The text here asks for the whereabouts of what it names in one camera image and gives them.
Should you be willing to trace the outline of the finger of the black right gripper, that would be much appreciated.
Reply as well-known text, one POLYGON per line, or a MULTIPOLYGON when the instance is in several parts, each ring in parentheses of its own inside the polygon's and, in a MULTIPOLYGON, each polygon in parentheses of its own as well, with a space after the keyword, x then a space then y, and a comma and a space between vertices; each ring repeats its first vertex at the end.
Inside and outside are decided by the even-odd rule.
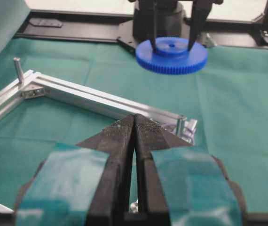
POLYGON ((211 0, 195 0, 192 4, 191 22, 189 32, 189 45, 188 51, 190 51, 197 40, 199 33, 206 22, 206 19, 211 12, 212 1, 211 0))
POLYGON ((145 20, 146 32, 151 47, 155 51, 157 36, 157 3, 155 0, 143 1, 143 19, 145 20))

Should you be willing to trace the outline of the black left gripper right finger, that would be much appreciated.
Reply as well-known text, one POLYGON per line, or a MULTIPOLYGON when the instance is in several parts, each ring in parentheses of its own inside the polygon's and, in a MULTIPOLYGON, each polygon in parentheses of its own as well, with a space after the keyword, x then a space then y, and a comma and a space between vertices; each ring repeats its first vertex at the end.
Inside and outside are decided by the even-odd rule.
POLYGON ((152 226, 245 226, 240 186, 204 146, 134 117, 139 211, 152 226))

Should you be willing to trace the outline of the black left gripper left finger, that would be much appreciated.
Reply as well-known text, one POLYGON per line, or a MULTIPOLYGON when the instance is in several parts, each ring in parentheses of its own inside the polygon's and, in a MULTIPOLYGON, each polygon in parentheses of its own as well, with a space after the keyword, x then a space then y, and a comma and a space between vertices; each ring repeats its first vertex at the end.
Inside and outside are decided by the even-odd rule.
POLYGON ((17 201, 17 226, 117 226, 129 208, 134 117, 56 144, 17 201))

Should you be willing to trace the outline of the black right robot arm base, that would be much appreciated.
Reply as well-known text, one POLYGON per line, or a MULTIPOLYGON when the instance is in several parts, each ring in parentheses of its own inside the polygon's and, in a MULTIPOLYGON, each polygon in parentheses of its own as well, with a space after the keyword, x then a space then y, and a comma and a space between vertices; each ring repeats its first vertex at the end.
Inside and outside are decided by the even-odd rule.
MULTIPOLYGON (((222 4, 222 0, 211 0, 213 4, 222 4)), ((143 19, 143 0, 134 0, 133 19, 118 26, 117 41, 130 51, 143 41, 149 40, 143 19)), ((178 0, 156 0, 157 37, 181 37, 185 10, 178 0)))

